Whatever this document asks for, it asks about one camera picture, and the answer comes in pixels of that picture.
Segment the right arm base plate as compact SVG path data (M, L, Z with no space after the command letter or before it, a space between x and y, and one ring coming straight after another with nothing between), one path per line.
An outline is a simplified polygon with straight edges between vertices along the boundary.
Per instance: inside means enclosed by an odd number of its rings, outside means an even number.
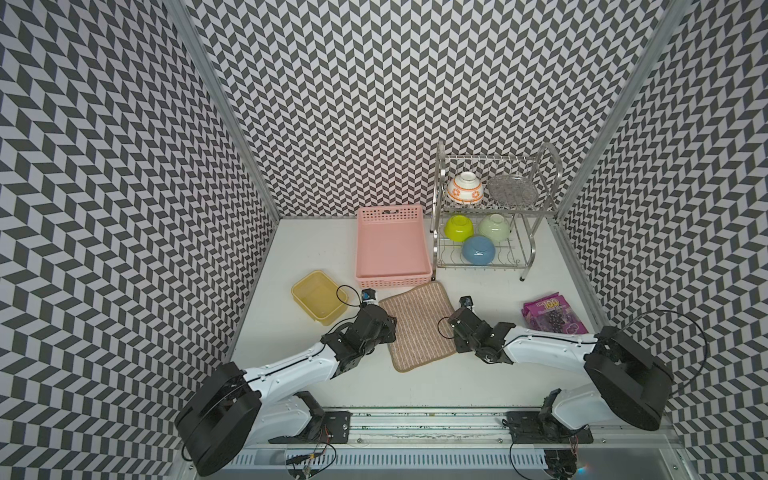
M540 418L534 411L508 411L502 425L516 444L592 444L594 437L587 427L570 430L553 417Z

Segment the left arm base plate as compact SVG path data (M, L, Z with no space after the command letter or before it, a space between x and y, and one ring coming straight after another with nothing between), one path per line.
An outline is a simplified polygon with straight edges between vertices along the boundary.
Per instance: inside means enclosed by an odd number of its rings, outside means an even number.
M322 416L313 416L299 434L280 436L269 440L270 444L347 444L349 441L352 413L350 411L327 411Z

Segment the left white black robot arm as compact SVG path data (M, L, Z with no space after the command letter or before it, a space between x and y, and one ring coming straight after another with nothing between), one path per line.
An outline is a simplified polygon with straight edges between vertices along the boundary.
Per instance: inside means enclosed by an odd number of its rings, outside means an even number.
M262 367L217 367L180 409L174 425L197 473L210 476L253 444L323 438L325 411L307 391L358 366L380 344L396 340L397 320L363 304L307 350Z

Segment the brown striped square dishcloth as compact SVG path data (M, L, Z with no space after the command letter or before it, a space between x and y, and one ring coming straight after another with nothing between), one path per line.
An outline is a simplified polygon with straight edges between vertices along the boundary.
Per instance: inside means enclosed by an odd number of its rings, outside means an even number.
M397 320L396 340L389 344L394 369L407 373L456 353L447 319L454 308L440 282L428 282L380 301Z

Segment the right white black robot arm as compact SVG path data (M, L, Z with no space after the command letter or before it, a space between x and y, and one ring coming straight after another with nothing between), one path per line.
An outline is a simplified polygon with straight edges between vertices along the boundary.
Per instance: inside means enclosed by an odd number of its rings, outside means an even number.
M672 394L671 368L617 327L564 334L508 322L490 326L467 307L446 322L453 336L488 365L536 364L580 379L575 389L550 392L540 410L544 420L569 431L611 419L645 431L661 425Z

